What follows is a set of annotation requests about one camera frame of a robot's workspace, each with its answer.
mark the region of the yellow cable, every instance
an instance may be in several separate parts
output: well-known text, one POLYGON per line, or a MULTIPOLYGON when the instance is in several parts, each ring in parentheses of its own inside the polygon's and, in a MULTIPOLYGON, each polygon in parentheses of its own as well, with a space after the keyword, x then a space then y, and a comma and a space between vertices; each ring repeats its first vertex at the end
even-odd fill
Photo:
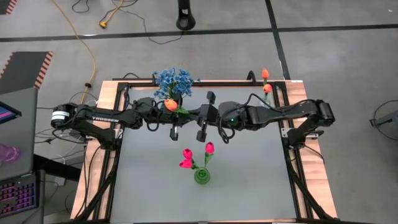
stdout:
MULTIPOLYGON (((80 39, 80 37, 79 37, 79 35, 77 34, 77 32, 76 32, 76 30, 75 30, 75 27, 73 26, 72 22, 70 22, 70 19, 69 19, 68 16, 63 12, 63 10, 62 10, 61 7, 57 4, 57 2, 55 2, 55 0, 51 0, 51 1, 55 4, 55 6, 56 6, 56 7, 58 8, 58 10, 62 13, 62 15, 67 19, 67 21, 68 21, 70 27, 73 29, 73 32, 75 33, 76 39, 80 40, 80 42, 81 42, 82 44, 84 44, 84 46, 85 46, 85 47, 87 48, 87 50, 89 51, 89 53, 90 53, 90 55, 91 55, 91 58, 93 59, 93 74, 91 75, 91 78, 90 78, 90 80, 88 81, 88 83, 91 84, 91 82, 95 79, 95 76, 96 76, 96 73, 97 73, 97 63, 95 62, 94 54, 92 53, 92 51, 90 50, 90 48, 88 47, 88 45, 87 45, 83 40, 80 39)), ((86 97, 86 92, 87 92, 87 90, 88 90, 88 87, 86 86, 85 91, 84 91, 84 93, 83 93, 83 96, 81 97, 80 104, 82 104, 82 103, 84 102, 85 97, 86 97)))
POLYGON ((110 16, 107 20, 105 20, 105 21, 103 21, 103 22, 99 22, 99 25, 100 25, 102 28, 104 28, 104 29, 106 28, 106 25, 107 25, 108 21, 112 19, 113 14, 114 14, 117 10, 119 10, 119 8, 123 5, 123 1, 124 1, 124 0, 121 0, 121 1, 120 1, 120 4, 116 7, 116 9, 114 9, 114 11, 111 13, 111 16, 110 16))

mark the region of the pink tulip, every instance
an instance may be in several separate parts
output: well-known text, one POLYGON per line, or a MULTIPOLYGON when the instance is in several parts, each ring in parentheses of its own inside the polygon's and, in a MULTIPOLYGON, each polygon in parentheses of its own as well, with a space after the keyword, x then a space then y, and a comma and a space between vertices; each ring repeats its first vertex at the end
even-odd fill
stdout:
POLYGON ((191 167, 192 167, 192 160, 191 160, 191 159, 184 159, 184 160, 180 163, 180 167, 182 167, 182 168, 187 168, 187 169, 191 169, 191 167))
POLYGON ((192 159, 192 151, 190 149, 184 149, 182 151, 182 155, 186 158, 186 159, 192 159))
POLYGON ((205 151, 209 154, 214 153, 214 144, 212 142, 208 142, 205 147, 205 151))

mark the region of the computer monitor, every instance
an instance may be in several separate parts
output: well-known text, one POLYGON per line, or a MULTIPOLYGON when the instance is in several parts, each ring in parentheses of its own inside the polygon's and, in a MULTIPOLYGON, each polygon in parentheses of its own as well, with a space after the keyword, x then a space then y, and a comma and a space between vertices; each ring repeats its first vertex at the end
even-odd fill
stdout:
POLYGON ((22 116, 22 113, 0 101, 0 124, 22 116))

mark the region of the concrete floor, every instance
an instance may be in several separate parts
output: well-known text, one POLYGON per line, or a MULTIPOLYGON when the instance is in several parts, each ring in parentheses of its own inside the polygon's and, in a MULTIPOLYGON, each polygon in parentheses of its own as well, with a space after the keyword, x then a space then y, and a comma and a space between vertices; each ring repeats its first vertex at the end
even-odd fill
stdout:
MULTIPOLYGON (((278 27, 354 26, 398 24, 395 0, 271 0, 278 27)), ((90 11, 74 13, 74 1, 60 1, 79 34, 143 32, 142 21, 118 12, 107 29, 98 26, 113 8, 109 0, 89 1, 90 11)), ((145 17, 149 32, 177 30, 176 1, 139 1, 127 8, 145 17)), ((77 9, 84 9, 84 1, 77 9)), ((195 30, 270 28, 263 0, 192 0, 195 30)), ((10 16, 0 16, 1 37, 73 35, 57 8, 48 0, 20 0, 10 16)), ((173 37, 154 37, 166 41, 173 37)), ((310 98, 331 104, 336 123, 320 138, 326 171, 338 216, 342 220, 395 223, 398 218, 398 142, 381 136, 369 125, 378 105, 398 98, 398 29, 336 30, 280 33, 290 76, 304 80, 310 98)), ((282 72, 272 33, 183 36, 176 42, 157 45, 145 37, 87 40, 98 64, 92 94, 101 82, 134 72, 150 77, 154 70, 185 68, 202 79, 245 78, 248 71, 260 74, 266 67, 272 79, 282 72)), ((54 51, 39 91, 39 106, 65 103, 91 75, 89 53, 76 40, 0 42, 0 64, 13 51, 54 51)), ((381 112, 397 108, 390 105, 381 112)), ((37 130, 50 127, 50 111, 37 115, 37 130)), ((395 126, 385 132, 394 135, 395 126)), ((73 144, 39 144, 35 153, 54 158, 73 144)), ((76 183, 67 182, 46 206, 46 223, 68 219, 64 200, 73 202, 76 183)), ((54 191, 47 186, 47 193, 54 191)))

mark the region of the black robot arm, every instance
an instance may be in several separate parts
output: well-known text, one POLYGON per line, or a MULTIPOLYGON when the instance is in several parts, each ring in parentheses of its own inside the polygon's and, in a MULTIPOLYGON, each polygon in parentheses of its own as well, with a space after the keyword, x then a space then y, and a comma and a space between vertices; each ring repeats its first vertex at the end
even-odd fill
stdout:
MULTIPOLYGON (((301 126, 287 133, 288 144, 293 147, 303 144, 306 135, 319 126, 330 126, 335 121, 329 104, 322 100, 304 100, 291 106, 272 108, 257 95, 250 94, 244 104, 229 101, 221 103, 216 109, 213 106, 214 93, 209 91, 207 98, 207 104, 188 113, 173 113, 161 106, 162 101, 157 103, 149 97, 130 103, 131 108, 123 111, 68 103, 54 108, 51 125, 55 129, 72 128, 82 135, 93 136, 98 139, 102 148, 115 150, 118 148, 115 131, 110 128, 99 128, 88 120, 118 123, 131 129, 141 128, 145 121, 150 131, 156 131, 160 124, 171 124, 170 137, 174 141, 178 140, 178 127, 196 121, 200 127, 197 134, 198 141, 205 142, 207 126, 216 126, 223 141, 228 143, 235 131, 244 129, 256 131, 272 122, 306 117, 307 120, 301 126), (252 96, 261 100, 264 106, 249 106, 252 96), (151 124, 156 124, 156 127, 150 128, 151 124), (227 136, 224 128, 232 130, 233 134, 227 136)), ((181 105, 182 100, 178 99, 178 104, 181 105)))

